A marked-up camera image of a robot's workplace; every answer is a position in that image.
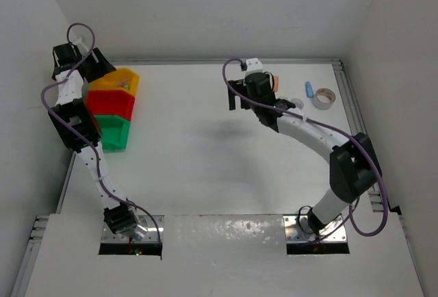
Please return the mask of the pink eraser cap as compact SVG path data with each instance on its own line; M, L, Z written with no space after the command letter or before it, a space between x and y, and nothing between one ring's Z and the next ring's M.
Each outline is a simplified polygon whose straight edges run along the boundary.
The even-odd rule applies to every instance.
M116 87L118 87L118 88L124 88L124 85L126 85L126 84L129 85L129 80L128 80L128 79L123 79L123 80L119 81L119 82L116 84Z

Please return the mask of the blue eraser cap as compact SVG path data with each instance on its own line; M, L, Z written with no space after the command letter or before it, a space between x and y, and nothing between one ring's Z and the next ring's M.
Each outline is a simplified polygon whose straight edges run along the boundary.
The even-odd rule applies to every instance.
M312 99L314 97L314 91L313 91L312 85L309 81L305 82L305 93L306 93L307 98Z

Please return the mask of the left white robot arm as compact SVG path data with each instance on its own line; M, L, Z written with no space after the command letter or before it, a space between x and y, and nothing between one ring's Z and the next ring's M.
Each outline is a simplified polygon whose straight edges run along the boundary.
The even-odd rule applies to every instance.
M115 235L136 239L140 219L133 203L109 177L103 156L102 132L82 94L85 81L91 83L116 69L98 48L83 55L71 42L55 46L52 56L57 101L53 107L47 106L49 117L64 146L74 151L89 170L99 192L108 229Z

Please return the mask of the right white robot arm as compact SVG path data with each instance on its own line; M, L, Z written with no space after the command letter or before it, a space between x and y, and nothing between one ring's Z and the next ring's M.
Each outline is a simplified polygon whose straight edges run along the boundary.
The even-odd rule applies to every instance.
M366 134L350 135L309 118L295 102L276 95L273 76L268 72L245 74L242 79L225 83L230 110L239 99L241 107L251 109L262 125L305 145L328 163L328 190L309 207L304 219L298 219L301 232L312 240L320 239L322 230L344 210L353 212L353 204L373 185L385 187Z

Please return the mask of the yellow plastic bin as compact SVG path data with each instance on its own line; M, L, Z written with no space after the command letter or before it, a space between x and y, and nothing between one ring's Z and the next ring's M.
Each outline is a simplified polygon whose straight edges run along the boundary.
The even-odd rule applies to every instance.
M128 68L117 68L89 85L89 90L119 90L136 96L140 76Z

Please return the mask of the orange eraser cap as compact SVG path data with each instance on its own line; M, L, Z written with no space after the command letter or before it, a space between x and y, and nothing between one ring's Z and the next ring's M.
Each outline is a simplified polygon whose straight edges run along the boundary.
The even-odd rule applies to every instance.
M279 90L279 77L278 76L272 77L272 90L273 90L273 92L278 92L278 90Z

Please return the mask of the red plastic bin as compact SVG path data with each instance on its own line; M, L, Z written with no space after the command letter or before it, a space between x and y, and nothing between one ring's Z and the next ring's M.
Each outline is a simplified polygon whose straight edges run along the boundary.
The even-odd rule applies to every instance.
M114 115L131 121L135 97L122 90L91 90L86 106L94 115Z

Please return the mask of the green plastic bin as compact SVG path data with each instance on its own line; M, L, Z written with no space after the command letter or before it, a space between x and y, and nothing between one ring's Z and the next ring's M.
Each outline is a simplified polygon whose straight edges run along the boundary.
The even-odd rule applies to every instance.
M131 123L116 115L96 115L95 118L101 128L103 150L125 150Z

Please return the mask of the grey tape roll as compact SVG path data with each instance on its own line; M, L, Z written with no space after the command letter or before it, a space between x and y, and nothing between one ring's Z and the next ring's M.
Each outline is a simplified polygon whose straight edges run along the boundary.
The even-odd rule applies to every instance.
M314 92L312 104L318 110L330 109L336 101L335 93L328 88L320 88Z

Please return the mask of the back aluminium frame rail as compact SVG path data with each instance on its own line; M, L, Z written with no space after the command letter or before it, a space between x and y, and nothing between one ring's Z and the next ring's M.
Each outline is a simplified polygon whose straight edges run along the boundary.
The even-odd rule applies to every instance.
M342 65L340 59L331 58L260 58L263 64L331 64ZM114 58L110 63L117 66L133 65L171 65L171 64L223 64L224 58L206 58L206 59L128 59Z

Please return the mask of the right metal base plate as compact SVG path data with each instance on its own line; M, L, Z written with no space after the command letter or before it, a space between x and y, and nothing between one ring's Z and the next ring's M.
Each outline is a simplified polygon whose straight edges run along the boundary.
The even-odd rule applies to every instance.
M305 243L312 242L320 238L322 243L346 243L347 234L344 226L344 218L339 215L327 226L319 231L319 236L315 233L304 233L298 224L298 215L284 215L283 224L285 229L285 238L287 243Z

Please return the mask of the left aluminium frame rail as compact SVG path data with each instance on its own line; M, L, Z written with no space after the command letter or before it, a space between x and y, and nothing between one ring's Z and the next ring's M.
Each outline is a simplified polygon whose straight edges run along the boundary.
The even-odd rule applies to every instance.
M22 297L26 294L48 221L48 216L37 216L34 221L27 248L10 294L12 297Z

